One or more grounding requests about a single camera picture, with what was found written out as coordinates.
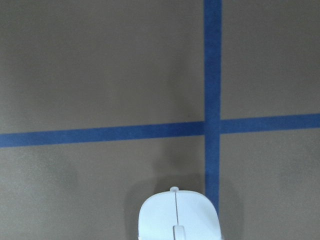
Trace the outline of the white wireless mouse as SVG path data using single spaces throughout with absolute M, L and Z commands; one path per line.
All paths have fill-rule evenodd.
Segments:
M 203 194 L 173 186 L 147 198 L 138 215 L 139 240 L 222 240 L 212 202 Z

